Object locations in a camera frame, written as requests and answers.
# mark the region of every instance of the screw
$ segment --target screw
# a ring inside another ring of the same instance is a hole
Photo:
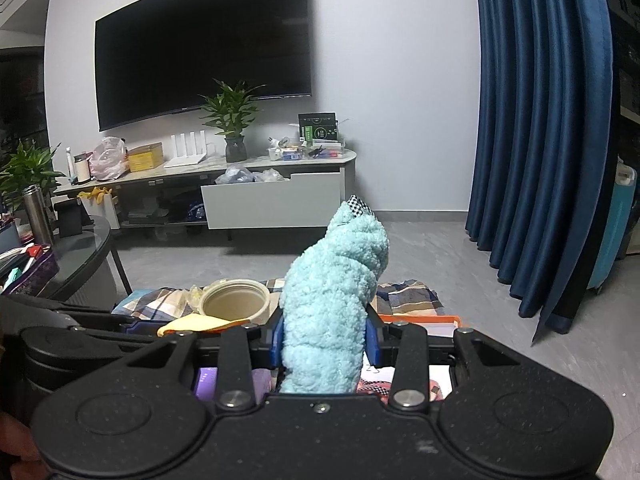
[[[251,401],[251,395],[242,390],[230,390],[220,395],[220,404],[227,408],[242,408]]]
[[[399,390],[394,393],[394,402],[402,408],[415,408],[424,402],[424,394],[418,390]]]
[[[331,405],[326,402],[320,402],[314,405],[314,411],[316,413],[326,413],[331,409]]]

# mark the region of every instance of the plaid blanket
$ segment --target plaid blanket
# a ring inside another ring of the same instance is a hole
[[[271,293],[269,311],[272,313],[280,301],[284,280],[267,280],[261,283]],[[121,301],[112,313],[169,322],[195,312],[189,304],[189,297],[190,292],[181,288],[136,290]],[[371,305],[379,314],[444,315],[444,308],[438,295],[428,289],[424,283],[416,280],[380,283]]]

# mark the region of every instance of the television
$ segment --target television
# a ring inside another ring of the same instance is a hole
[[[204,104],[216,80],[311,95],[307,0],[139,0],[95,23],[100,130]]]

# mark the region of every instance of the white router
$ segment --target white router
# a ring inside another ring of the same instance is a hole
[[[196,133],[191,132],[190,146],[187,147],[187,140],[184,134],[180,134],[180,145],[182,147],[182,155],[178,154],[178,142],[175,135],[171,136],[171,141],[174,145],[174,158],[164,164],[165,168],[174,168],[175,166],[191,166],[192,164],[198,164],[203,158],[207,156],[207,141],[204,137],[204,130],[200,130],[200,143],[202,152],[198,152],[198,146],[196,143]]]

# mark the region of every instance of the beige bowl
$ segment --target beige bowl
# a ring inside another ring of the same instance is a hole
[[[248,319],[264,324],[269,319],[269,289],[254,280],[218,280],[200,300],[198,312],[233,321]]]

